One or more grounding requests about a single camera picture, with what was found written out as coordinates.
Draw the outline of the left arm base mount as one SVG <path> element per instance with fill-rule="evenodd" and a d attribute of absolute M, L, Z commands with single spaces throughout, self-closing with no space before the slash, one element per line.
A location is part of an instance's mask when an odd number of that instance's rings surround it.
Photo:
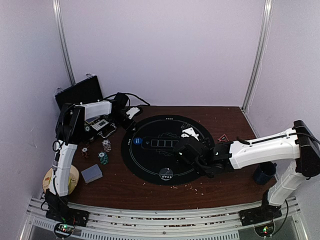
<path fill-rule="evenodd" d="M 53 227 L 54 235 L 59 239 L 70 237 L 76 227 L 86 227 L 89 212 L 86 210 L 71 208 L 68 206 L 67 197 L 46 198 L 48 205 L 45 217 L 56 221 Z"/>

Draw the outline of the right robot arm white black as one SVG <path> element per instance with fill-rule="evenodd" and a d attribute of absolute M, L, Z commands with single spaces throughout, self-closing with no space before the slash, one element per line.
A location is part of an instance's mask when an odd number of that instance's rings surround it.
<path fill-rule="evenodd" d="M 183 130 L 181 136 L 174 155 L 209 178 L 255 164 L 290 160 L 280 182 L 266 191 L 263 205 L 256 210 L 261 221 L 268 220 L 303 180 L 320 173 L 320 142 L 302 120 L 283 132 L 251 140 L 213 144 L 208 139 L 199 140 L 192 128 Z"/>

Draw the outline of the clear dealer button disc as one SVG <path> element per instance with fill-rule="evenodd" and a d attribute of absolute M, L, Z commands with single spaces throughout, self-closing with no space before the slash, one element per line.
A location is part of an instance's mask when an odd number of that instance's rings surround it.
<path fill-rule="evenodd" d="M 162 168 L 159 171 L 159 177 L 163 181 L 169 181 L 173 178 L 173 176 L 174 176 L 173 171 L 168 167 Z"/>

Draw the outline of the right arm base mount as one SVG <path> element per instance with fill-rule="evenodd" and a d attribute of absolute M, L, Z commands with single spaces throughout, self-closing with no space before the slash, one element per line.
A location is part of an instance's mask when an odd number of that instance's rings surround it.
<path fill-rule="evenodd" d="M 282 216 L 281 206 L 262 203 L 258 207 L 241 210 L 239 213 L 241 225 L 253 225 L 255 233 L 262 238 L 271 237 L 276 232 L 274 219 Z"/>

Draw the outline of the blue small blind button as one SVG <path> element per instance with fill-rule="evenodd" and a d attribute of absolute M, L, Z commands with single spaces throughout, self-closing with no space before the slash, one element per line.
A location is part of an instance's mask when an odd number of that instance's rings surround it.
<path fill-rule="evenodd" d="M 143 142 L 143 139 L 141 137 L 135 137 L 132 142 L 135 145 L 141 145 Z"/>

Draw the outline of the red black triangle marker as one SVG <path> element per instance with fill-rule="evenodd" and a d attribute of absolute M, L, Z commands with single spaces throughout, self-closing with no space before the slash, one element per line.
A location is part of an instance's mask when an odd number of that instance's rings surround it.
<path fill-rule="evenodd" d="M 228 142 L 229 141 L 229 139 L 228 139 L 226 134 L 223 134 L 217 140 L 218 140 L 218 142 Z"/>

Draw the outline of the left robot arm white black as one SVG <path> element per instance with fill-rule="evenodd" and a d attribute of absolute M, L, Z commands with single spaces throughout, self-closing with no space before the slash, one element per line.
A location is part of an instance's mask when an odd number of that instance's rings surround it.
<path fill-rule="evenodd" d="M 93 125 L 88 125 L 89 130 L 101 136 L 101 127 L 111 124 L 120 125 L 128 130 L 134 127 L 133 117 L 142 112 L 140 106 L 127 106 L 129 98 L 125 93 L 118 92 L 114 99 L 103 99 L 91 103 L 65 103 L 56 123 L 56 140 L 52 144 L 55 158 L 52 164 L 52 175 L 46 198 L 62 200 L 68 196 L 69 174 L 78 145 L 89 135 L 85 130 L 85 121 L 96 117 L 107 117 Z"/>

